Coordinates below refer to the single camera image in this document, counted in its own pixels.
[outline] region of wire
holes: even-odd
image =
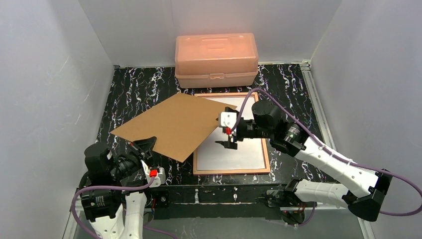
[[[144,226],[144,228],[145,228],[145,229],[147,229],[147,230],[150,230],[150,231],[156,232],[156,233],[166,234],[166,235],[170,236],[170,237],[171,237],[171,238],[173,238],[173,239],[178,239],[178,238],[177,238],[177,236],[176,236],[176,235],[174,235],[173,233],[169,233],[169,232],[166,232],[166,231],[162,231],[162,230],[160,230],[160,229],[149,228],[149,227],[147,227],[147,226]]]
[[[155,207],[155,198],[154,198],[154,202],[152,203],[152,206],[151,206],[152,215],[154,215],[154,207]]]
[[[159,229],[154,229],[154,228],[148,227],[148,225],[152,222],[152,220],[154,220],[154,214],[152,214],[152,219],[143,225],[144,229],[147,229],[147,230],[150,230],[150,231],[153,231],[153,232],[157,232],[157,233],[166,234],[173,239],[178,239],[177,236],[173,233],[169,233],[169,232],[166,232],[166,231],[162,231],[162,230],[159,230]]]
[[[303,223],[301,223],[301,224],[299,224],[299,223],[298,223],[298,227],[304,226],[304,225],[306,225],[307,223],[309,223],[309,222],[311,221],[312,217],[314,216],[314,213],[315,213],[315,207],[316,207],[316,206],[317,206],[317,203],[316,203],[316,202],[314,202],[314,206],[312,207],[312,212],[311,212],[311,214],[309,215],[308,219],[306,219],[306,220],[305,220]],[[266,221],[266,222],[269,222],[269,223],[274,223],[274,224],[282,225],[282,226],[285,226],[285,225],[286,225],[285,223],[279,223],[279,222],[274,222],[274,221],[265,220],[265,219],[262,219],[262,220],[263,220],[263,221]]]
[[[72,212],[72,215],[75,218],[76,223],[86,233],[88,233],[90,236],[92,236],[95,239],[101,239],[101,237],[97,236],[97,234],[92,232],[87,226],[84,225],[84,223],[81,221],[81,219],[79,219],[78,213],[76,212],[76,201],[77,201],[79,195],[81,195],[82,193],[84,193],[86,191],[91,191],[91,190],[140,191],[140,190],[144,190],[144,189],[148,188],[149,186],[151,186],[151,184],[154,182],[154,178],[155,177],[151,177],[151,180],[149,181],[149,183],[147,183],[146,185],[140,186],[140,187],[119,187],[119,186],[103,185],[103,186],[89,186],[89,187],[83,188],[83,189],[79,190],[78,192],[76,192],[75,195],[73,196],[72,204],[70,206],[70,211]],[[159,229],[148,228],[146,226],[144,226],[144,228],[147,229],[147,230],[150,230],[150,231],[163,233],[163,234],[171,236],[174,239],[177,239],[177,237],[172,233],[168,233],[168,232],[165,232],[165,231],[162,231],[162,230],[159,230]]]
[[[302,203],[299,205],[299,208],[298,208],[298,210],[296,212],[297,213],[300,212],[301,208],[302,208]]]
[[[239,122],[240,122],[240,118],[241,118],[241,116],[242,116],[242,113],[243,113],[243,110],[244,110],[244,108],[245,108],[245,105],[246,105],[246,101],[247,101],[247,99],[250,97],[250,95],[252,94],[252,93],[254,93],[254,92],[261,92],[262,94],[264,94],[265,96],[267,96],[272,102],[274,102],[282,111],[284,111],[284,113],[286,113],[290,118],[292,118],[293,120],[294,120],[294,122],[295,123],[297,123],[310,137],[311,137],[311,139],[317,144],[317,145],[319,145],[320,146],[320,148],[322,149],[322,150],[324,150],[325,152],[327,152],[328,154],[330,154],[330,155],[332,155],[333,156],[333,158],[335,158],[335,159],[337,159],[337,160],[339,160],[339,161],[341,161],[341,162],[343,162],[343,163],[348,163],[349,162],[349,160],[347,159],[347,158],[343,158],[343,157],[341,157],[341,156],[339,156],[339,155],[337,155],[337,154],[335,154],[336,153],[336,151],[334,150],[334,149],[330,149],[327,145],[325,145],[324,143],[322,143],[313,133],[311,133],[311,131],[309,131],[309,129],[308,128],[306,128],[306,126],[304,126],[297,118],[295,118],[289,111],[287,111],[284,107],[282,107],[281,105],[280,105],[280,103],[278,103],[278,101],[277,100],[275,100],[269,93],[267,93],[266,91],[264,91],[264,90],[262,90],[262,89],[259,89],[259,88],[255,88],[255,89],[252,89],[251,91],[249,91],[249,93],[246,95],[246,97],[245,97],[245,100],[243,101],[243,103],[242,103],[242,107],[240,108],[240,111],[239,111],[239,116],[237,117],[237,120],[236,120],[236,123],[234,124],[234,126],[233,126],[233,128],[231,129],[231,131],[233,131],[238,125],[239,125]],[[392,173],[392,172],[389,172],[389,171],[387,171],[387,170],[383,170],[383,169],[377,169],[377,168],[374,168],[374,167],[369,167],[369,166],[365,166],[365,165],[362,165],[362,164],[359,164],[359,163],[354,163],[354,164],[351,164],[352,166],[354,166],[354,167],[359,167],[359,168],[364,168],[364,169],[368,169],[368,170],[372,170],[372,171],[376,171],[376,172],[379,172],[379,173],[383,173],[383,174],[386,174],[386,175],[390,175],[390,176],[393,176],[393,177],[395,177],[395,178],[398,178],[398,179],[400,179],[400,180],[402,180],[402,181],[404,181],[404,182],[406,182],[406,183],[408,183],[410,186],[412,186],[418,193],[419,193],[419,195],[421,196],[421,198],[422,198],[422,190],[414,183],[414,182],[412,182],[412,181],[410,181],[410,179],[408,179],[408,178],[405,178],[405,177],[403,177],[403,176],[401,176],[401,175],[398,175],[398,174],[396,174],[396,173]],[[411,211],[411,212],[407,212],[407,213],[391,213],[391,212],[385,212],[385,211],[380,211],[380,213],[381,214],[384,214],[384,215],[389,215],[389,216],[396,216],[396,217],[405,217],[405,216],[411,216],[411,215],[415,215],[415,214],[418,214],[418,213],[420,213],[422,211],[422,203],[421,203],[421,205],[419,206],[419,208],[417,208],[416,210],[413,210],[413,211]]]
[[[308,219],[306,219],[306,221],[304,221],[303,223],[298,224],[298,227],[304,226],[304,225],[306,225],[308,222],[310,222],[310,221],[311,221],[311,219],[312,219],[312,217],[314,216],[314,213],[315,213],[315,207],[317,207],[317,203],[316,203],[316,202],[314,202],[314,206],[312,207],[312,212],[311,212],[311,214],[309,215]]]
[[[284,214],[282,214],[282,215],[284,217],[286,217],[286,220],[291,220],[291,221],[295,222],[298,225],[300,224],[300,222],[298,222],[298,220],[296,220],[296,218],[291,213],[284,211]]]

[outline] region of plastic box lid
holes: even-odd
[[[252,33],[178,36],[176,74],[209,75],[256,72],[258,51]]]

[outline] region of red component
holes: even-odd
[[[150,177],[157,177],[157,174],[158,174],[157,169],[151,170],[151,171],[149,172],[149,176],[150,176]]]

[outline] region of metal frame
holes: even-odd
[[[82,207],[81,199],[78,198],[78,200],[76,201],[76,212],[78,213],[78,217],[81,216],[81,211],[83,210],[84,208]],[[62,239],[74,239],[77,227],[78,227],[78,224],[76,223],[75,219],[73,218],[72,213],[70,212]]]
[[[314,78],[312,77],[311,67],[308,62],[299,63],[302,71],[302,75],[305,80],[306,88],[308,90],[309,97],[311,98],[312,106],[314,107],[314,112],[316,119],[319,124],[319,129],[321,130],[322,137],[326,145],[336,150],[334,145],[334,140],[331,136],[331,131],[328,127],[327,119],[325,117],[324,110],[322,108],[321,101],[319,100],[317,88],[315,87]],[[368,221],[365,221],[361,218],[358,218],[360,228],[362,230],[363,238],[365,239],[375,239],[374,233],[372,232],[371,224]]]

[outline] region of black marble surface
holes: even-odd
[[[258,66],[259,73],[250,87],[182,89],[174,76],[172,67],[120,68],[116,69],[108,95],[98,140],[106,141],[114,155],[127,151],[124,139],[110,131],[168,97],[182,92],[220,93],[247,92],[261,88],[279,100],[294,116],[303,122],[316,136],[322,139],[314,109],[298,64],[275,64]],[[155,153],[155,166],[166,170],[166,185],[242,185],[242,184],[286,184],[292,177],[302,177],[315,182],[335,182],[330,176],[306,162],[268,147],[271,172],[254,175],[193,175],[192,155],[180,163]]]

